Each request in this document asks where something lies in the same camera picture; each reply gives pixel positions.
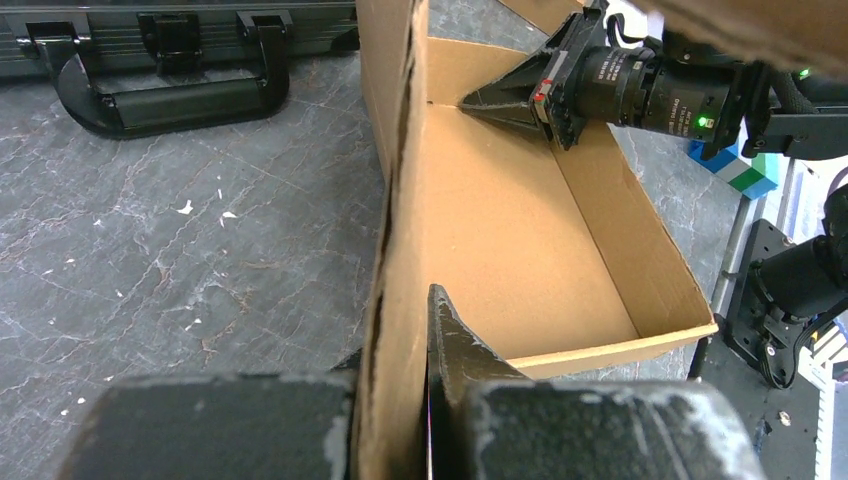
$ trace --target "white debris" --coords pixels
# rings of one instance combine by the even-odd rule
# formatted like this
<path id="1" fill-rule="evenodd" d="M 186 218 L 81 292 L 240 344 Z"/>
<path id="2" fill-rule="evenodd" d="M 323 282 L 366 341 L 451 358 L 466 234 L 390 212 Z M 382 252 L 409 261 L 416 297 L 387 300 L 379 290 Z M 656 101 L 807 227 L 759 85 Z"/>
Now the white debris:
<path id="1" fill-rule="evenodd" d="M 183 330 L 185 330 L 185 331 L 187 332 L 187 331 L 191 330 L 191 327 L 193 327 L 193 326 L 197 325 L 198 323 L 203 323 L 203 322 L 201 322 L 199 318 L 195 318 L 195 319 L 194 319 L 194 321 L 193 321 L 193 322 L 191 322 L 191 323 L 190 323 L 190 324 L 189 324 L 186 328 L 184 328 Z"/>
<path id="2" fill-rule="evenodd" d="M 191 213 L 192 210 L 194 210 L 194 207 L 191 206 L 191 200 L 186 200 L 186 206 L 177 210 L 177 213 L 188 215 L 189 213 Z"/>

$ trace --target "case handle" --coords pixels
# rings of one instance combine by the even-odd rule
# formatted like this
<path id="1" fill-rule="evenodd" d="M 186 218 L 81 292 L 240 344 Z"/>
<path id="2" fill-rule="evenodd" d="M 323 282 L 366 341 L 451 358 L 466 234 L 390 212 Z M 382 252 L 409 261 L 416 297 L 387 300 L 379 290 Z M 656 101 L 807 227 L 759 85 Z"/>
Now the case handle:
<path id="1" fill-rule="evenodd" d="M 259 41 L 262 76 L 118 93 L 97 90 L 72 37 L 36 37 L 35 44 L 68 114 L 96 134 L 125 139 L 253 120 L 279 110 L 289 90 L 286 26 L 247 27 L 251 31 L 243 37 Z"/>

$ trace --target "worn black metal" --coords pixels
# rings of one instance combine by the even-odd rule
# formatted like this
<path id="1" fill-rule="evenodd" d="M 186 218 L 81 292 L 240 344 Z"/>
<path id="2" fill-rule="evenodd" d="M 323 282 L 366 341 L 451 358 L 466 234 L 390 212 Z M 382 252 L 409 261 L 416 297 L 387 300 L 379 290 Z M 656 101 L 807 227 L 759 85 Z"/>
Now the worn black metal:
<path id="1" fill-rule="evenodd" d="M 746 117 L 748 140 L 742 153 L 782 153 L 804 160 L 827 160 L 848 155 L 848 108 L 820 108 L 821 113 L 787 114 L 768 109 Z"/>
<path id="2" fill-rule="evenodd" d="M 539 50 L 494 82 L 468 94 L 460 108 L 477 117 L 530 132 L 542 132 L 568 149 L 586 119 L 572 111 L 574 74 L 583 54 L 606 39 L 598 2 L 573 13 Z"/>
<path id="3" fill-rule="evenodd" d="M 832 276 L 830 242 L 820 235 L 792 248 L 779 248 L 751 270 L 771 303 L 796 318 L 826 312 L 845 297 Z"/>
<path id="4" fill-rule="evenodd" d="M 110 388 L 59 480 L 343 480 L 356 377 L 149 377 Z"/>
<path id="5" fill-rule="evenodd" d="M 427 344 L 427 419 L 433 478 L 471 478 L 464 436 L 468 388 L 498 379 L 526 379 L 462 322 L 444 287 L 431 285 Z"/>
<path id="6" fill-rule="evenodd" d="M 35 37 L 47 35 L 69 35 L 76 47 L 83 52 L 92 48 L 91 27 L 84 12 L 20 13 L 7 15 L 15 43 L 26 58 L 38 59 Z"/>
<path id="7" fill-rule="evenodd" d="M 144 48 L 156 60 L 159 75 L 185 74 L 200 68 L 200 22 L 196 14 L 138 15 Z"/>
<path id="8" fill-rule="evenodd" d="M 156 23 L 156 17 L 143 18 L 144 22 L 153 22 L 154 27 L 162 27 L 156 27 L 160 66 L 187 68 L 195 57 L 182 49 L 191 48 L 191 42 L 171 41 L 167 45 L 162 42 L 180 37 L 175 31 L 181 22 L 191 24 L 191 17 L 160 23 Z M 99 135 L 133 138 L 261 118 L 282 106 L 290 81 L 286 45 L 291 17 L 260 11 L 243 12 L 239 18 L 250 19 L 248 25 L 240 27 L 245 32 L 242 35 L 245 44 L 256 43 L 261 50 L 263 73 L 257 78 L 102 93 L 86 71 L 72 25 L 51 24 L 36 29 L 40 33 L 33 36 L 33 42 L 69 115 Z M 191 29 L 185 32 L 183 40 L 192 33 Z M 174 47 L 170 53 L 168 46 Z"/>
<path id="9" fill-rule="evenodd" d="M 719 326 L 726 327 L 721 318 Z M 713 385 L 727 398 L 767 478 L 814 478 L 819 390 L 812 383 L 799 376 L 787 389 L 770 388 L 759 371 L 722 341 L 721 333 L 698 343 L 689 378 Z M 781 412 L 788 425 L 781 422 Z"/>
<path id="10" fill-rule="evenodd" d="M 467 478 L 766 478 L 706 385 L 500 381 L 465 402 Z"/>
<path id="11" fill-rule="evenodd" d="M 764 259 L 788 248 L 786 236 L 774 225 L 767 220 L 754 222 L 740 264 L 745 273 L 736 280 L 722 329 L 727 345 L 751 368 L 759 371 L 763 356 L 768 355 L 779 381 L 796 368 L 792 345 L 804 326 L 774 306 L 762 286 L 759 267 Z"/>

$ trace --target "cardboard wall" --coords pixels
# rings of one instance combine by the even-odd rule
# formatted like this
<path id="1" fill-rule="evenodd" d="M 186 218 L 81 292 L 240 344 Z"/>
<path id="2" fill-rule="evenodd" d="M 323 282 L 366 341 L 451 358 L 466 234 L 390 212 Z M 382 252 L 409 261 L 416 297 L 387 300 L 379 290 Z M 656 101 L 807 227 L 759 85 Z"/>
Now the cardboard wall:
<path id="1" fill-rule="evenodd" d="M 708 325 L 704 295 L 603 123 L 580 137 L 580 156 L 554 150 L 583 218 L 641 337 Z"/>
<path id="2" fill-rule="evenodd" d="M 425 137 L 426 283 L 483 341 L 511 359 L 637 338 L 546 143 L 443 105 L 428 106 Z"/>
<path id="3" fill-rule="evenodd" d="M 426 362 L 426 299 L 419 242 L 410 232 L 426 88 L 426 0 L 358 0 L 363 96 L 387 192 L 378 241 L 354 410 L 351 471 L 356 478 L 415 479 L 424 471 L 421 407 Z"/>
<path id="4" fill-rule="evenodd" d="M 577 352 L 516 358 L 510 360 L 510 364 L 530 378 L 545 379 L 563 373 L 581 372 L 655 358 L 671 349 L 689 345 L 699 336 L 709 335 L 714 330 L 711 327 L 704 327 L 700 333 L 691 332 L 691 336 L 683 338 L 678 334 L 669 334 Z"/>

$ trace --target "marble floor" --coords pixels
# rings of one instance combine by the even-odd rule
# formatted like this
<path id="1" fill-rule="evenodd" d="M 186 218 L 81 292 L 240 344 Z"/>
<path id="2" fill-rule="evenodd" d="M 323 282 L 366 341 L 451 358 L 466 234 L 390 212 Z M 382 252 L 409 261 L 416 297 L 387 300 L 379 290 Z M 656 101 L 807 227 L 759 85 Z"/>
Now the marble floor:
<path id="1" fill-rule="evenodd" d="M 431 3 L 433 35 L 544 39 L 490 0 Z M 51 478 L 118 379 L 326 369 L 361 346 L 383 179 L 358 57 L 292 75 L 273 118 L 125 142 L 47 83 L 0 86 L 0 478 Z M 685 142 L 615 134 L 709 296 L 739 195 Z M 690 358 L 582 376 L 680 378 Z"/>

